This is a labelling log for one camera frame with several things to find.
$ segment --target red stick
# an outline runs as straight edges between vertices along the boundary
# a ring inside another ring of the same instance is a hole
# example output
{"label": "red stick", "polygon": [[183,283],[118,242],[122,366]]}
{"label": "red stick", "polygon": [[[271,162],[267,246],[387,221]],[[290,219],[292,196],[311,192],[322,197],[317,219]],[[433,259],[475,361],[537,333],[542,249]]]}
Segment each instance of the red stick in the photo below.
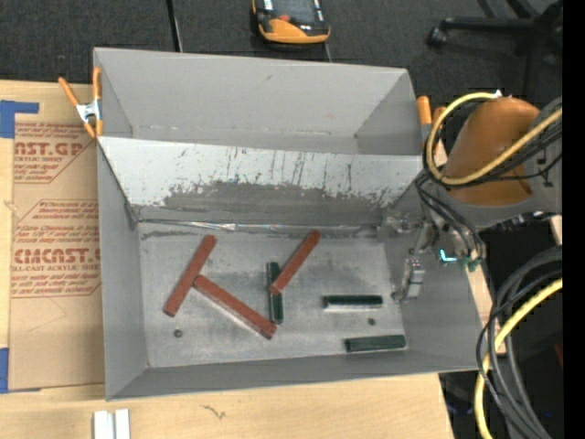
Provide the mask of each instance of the red stick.
{"label": "red stick", "polygon": [[301,268],[303,262],[309,256],[311,251],[321,239],[321,233],[318,230],[313,230],[307,234],[291,259],[284,265],[284,268],[278,275],[278,278],[268,287],[272,294],[282,293],[284,287],[292,280],[294,274]]}
{"label": "red stick", "polygon": [[168,298],[165,308],[163,309],[165,314],[171,317],[176,316],[179,307],[183,304],[183,301],[185,301],[186,294],[189,292],[189,289],[193,285],[195,278],[199,275],[199,272],[201,272],[203,265],[211,251],[213,251],[217,241],[218,238],[212,235],[207,235],[203,238],[201,244],[199,244],[197,252],[195,252],[195,255],[193,256],[193,260],[189,266],[186,267],[181,280],[175,287],[171,297]]}
{"label": "red stick", "polygon": [[253,328],[263,337],[271,339],[276,332],[276,325],[262,317],[254,309],[242,303],[239,299],[220,288],[202,274],[198,275],[193,286],[202,294],[220,305],[250,328]]}

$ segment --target black cable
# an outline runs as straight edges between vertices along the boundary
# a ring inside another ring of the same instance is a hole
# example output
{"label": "black cable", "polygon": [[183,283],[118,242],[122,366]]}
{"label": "black cable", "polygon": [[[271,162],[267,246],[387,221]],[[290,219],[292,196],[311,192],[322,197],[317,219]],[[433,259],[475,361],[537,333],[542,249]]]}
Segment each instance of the black cable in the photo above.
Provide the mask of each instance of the black cable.
{"label": "black cable", "polygon": [[179,36],[179,28],[178,23],[176,22],[173,0],[165,0],[165,2],[166,12],[168,14],[168,20],[171,26],[171,33],[173,35],[173,46],[175,47],[175,52],[183,52],[183,44],[181,43],[181,37]]}
{"label": "black cable", "polygon": [[[512,283],[510,283],[506,287],[501,288],[501,290],[498,291],[498,294],[496,295],[496,306],[499,307],[502,304],[502,302],[504,302],[506,300],[506,298],[509,298],[509,297],[512,297],[512,299],[510,299],[510,300],[517,301],[518,298],[515,297],[514,294],[517,294],[518,288],[524,282],[525,278],[528,276],[528,274],[530,272],[536,270],[537,268],[541,268],[543,265],[551,264],[553,262],[561,262],[561,261],[562,261],[562,248],[560,246],[555,246],[553,248],[550,248],[550,249],[538,254],[535,257],[535,259],[529,261],[525,267],[521,267],[521,269],[520,269],[521,271],[519,273],[513,273],[513,277],[511,278]],[[548,279],[553,278],[555,276],[559,277],[562,275],[562,271],[555,270],[552,272],[548,272],[545,274],[544,277],[537,278],[535,281],[542,282],[543,279],[547,275],[548,275]],[[503,314],[506,318],[509,318],[513,312],[513,305],[506,304],[505,306],[506,306],[506,308],[504,309]],[[493,321],[491,323],[490,332],[488,332],[488,338],[489,338],[489,343],[490,343],[489,347],[492,350],[492,356],[491,356],[492,364],[494,366],[494,372],[495,372],[497,379],[503,385],[503,390],[505,391],[505,394],[510,399],[512,399],[513,397],[511,396],[511,394],[507,388],[507,385],[505,384],[504,377],[502,376],[501,371],[499,369],[497,356],[494,352],[494,347],[493,347],[494,338],[495,338],[494,332],[495,332],[495,321]],[[526,390],[524,388],[524,382],[522,381],[522,379],[519,375],[520,369],[516,363],[516,354],[515,354],[515,350],[514,350],[513,340],[511,337],[507,337],[505,342],[506,342],[506,349],[508,350],[507,354],[508,354],[509,364],[510,364],[510,367],[512,368],[513,380],[516,384],[516,389],[518,390],[518,393],[520,394],[521,398],[523,399],[523,402],[525,404],[525,408],[526,408],[528,415],[531,418],[533,418],[533,421],[540,426],[540,428],[542,429],[542,431],[544,433],[546,433],[546,431],[542,427],[542,424],[540,423],[540,420],[537,418],[537,415],[534,413],[534,410],[532,409],[529,400],[527,399],[527,393],[526,393]]]}
{"label": "black cable", "polygon": [[[496,295],[495,303],[490,312],[490,317],[480,334],[476,346],[476,357],[480,373],[484,378],[485,384],[488,387],[490,393],[492,394],[492,397],[494,398],[495,403],[502,412],[502,414],[508,421],[510,421],[511,424],[515,425],[518,429],[524,431],[524,433],[527,432],[526,431],[527,427],[530,429],[531,432],[538,432],[539,435],[537,437],[543,437],[543,434],[544,437],[548,437],[548,433],[544,430],[542,423],[538,420],[536,414],[534,413],[534,410],[532,410],[530,401],[527,398],[526,389],[524,388],[524,383],[519,375],[519,369],[516,364],[516,355],[514,353],[514,347],[511,342],[511,337],[508,337],[506,339],[506,347],[509,348],[507,354],[510,359],[510,365],[512,367],[513,380],[516,384],[518,393],[520,394],[520,397],[523,400],[524,408],[526,410],[525,412],[521,412],[520,405],[514,400],[514,397],[507,388],[507,384],[502,376],[501,370],[499,369],[499,363],[497,359],[497,354],[495,353],[494,342],[495,322],[496,319],[501,315],[506,315],[510,317],[512,315],[513,306],[517,301],[519,301],[524,295],[526,295],[536,286],[542,284],[542,282],[545,279],[547,278],[550,279],[551,277],[553,277],[553,275],[558,274],[558,270],[556,270],[554,272],[549,272],[545,275],[542,275],[537,279],[533,280],[532,282],[530,282],[529,284],[527,284],[520,292],[518,292],[518,287],[524,281],[525,277],[528,275],[529,272],[535,270],[538,267],[541,267],[542,265],[560,261],[562,261],[562,247],[556,246],[541,252],[533,259],[528,261],[525,265],[517,269],[506,279],[504,285],[500,288]],[[512,406],[512,409],[515,411],[516,415],[518,415],[518,417],[523,421],[523,423],[530,424],[530,426],[519,424],[518,421],[515,421],[513,418],[510,417],[510,413],[506,410],[501,399],[499,398],[497,390],[495,389],[493,383],[489,380],[486,372],[484,371],[481,348],[482,341],[484,339],[486,332],[488,335],[488,352],[490,354],[490,360],[492,362],[493,373],[496,377],[496,380],[498,380],[499,384],[502,386],[502,390],[504,390],[504,394],[508,401],[510,402],[510,405]]]}
{"label": "black cable", "polygon": [[[433,196],[430,192],[423,189],[424,184],[429,180],[429,175],[422,171],[416,178],[415,178],[415,187],[419,192],[420,199],[433,211],[435,211],[439,216],[441,216],[447,223],[449,223],[457,233],[461,236],[465,245],[468,249],[468,256],[471,256],[473,250],[475,250],[478,254],[478,258],[482,260],[485,257],[485,244],[484,241],[481,239],[475,227],[465,219],[460,213],[455,211],[445,202],[440,200],[439,198]],[[461,225],[463,225],[471,234],[473,238],[473,244],[469,242],[467,239],[466,232],[462,230]]]}
{"label": "black cable", "polygon": [[[482,337],[487,332],[488,347],[489,347],[488,349],[490,350],[490,360],[491,360],[491,365],[492,365],[493,376],[495,376],[495,380],[497,381],[498,385],[501,386],[501,389],[503,391],[502,393],[499,393],[497,391],[497,388],[493,387],[492,389],[490,389],[492,396],[495,398],[497,397],[498,399],[500,396],[506,398],[508,400],[508,402],[510,403],[512,410],[514,410],[514,413],[518,416],[518,418],[521,421],[523,421],[526,425],[528,425],[528,427],[530,427],[530,429],[532,430],[533,433],[537,433],[538,434],[537,437],[539,437],[539,438],[548,437],[548,434],[544,430],[544,428],[542,427],[540,420],[537,418],[537,415],[535,414],[534,410],[532,409],[531,404],[530,404],[530,400],[528,399],[528,396],[527,396],[526,388],[524,386],[524,382],[519,377],[519,369],[517,368],[517,364],[516,364],[514,348],[511,347],[511,345],[508,343],[509,341],[511,341],[511,339],[512,339],[511,337],[507,337],[505,340],[506,341],[506,349],[507,349],[507,357],[510,361],[510,366],[511,367],[514,366],[512,374],[513,374],[513,379],[514,379],[514,382],[516,385],[516,390],[517,390],[517,392],[520,396],[520,399],[522,401],[521,403],[518,403],[516,400],[514,400],[514,394],[508,388],[507,382],[505,381],[504,376],[502,375],[499,361],[497,358],[497,353],[495,352],[495,346],[494,346],[494,344],[495,344],[495,341],[494,341],[495,321],[497,320],[497,318],[499,316],[504,314],[507,311],[507,309],[511,310],[515,303],[520,301],[526,294],[530,293],[530,291],[532,291],[534,288],[542,285],[543,282],[545,282],[545,281],[550,281],[551,279],[555,279],[556,276],[558,276],[558,271],[548,272],[546,274],[541,275],[536,280],[532,281],[530,284],[525,286],[523,288],[523,290],[520,291],[519,293],[517,293],[512,299],[508,300],[504,306],[500,307],[497,311],[492,310],[492,312],[490,313],[490,317],[488,319],[488,323],[484,327],[484,330],[482,330]],[[510,423],[512,423],[516,427],[520,426],[518,424],[518,421],[515,421],[511,417],[509,412],[507,412],[505,410],[504,404],[501,401],[496,402],[496,404],[498,405],[498,408],[500,408],[500,411],[502,411],[502,413],[506,415],[506,419],[508,419],[508,421]]]}

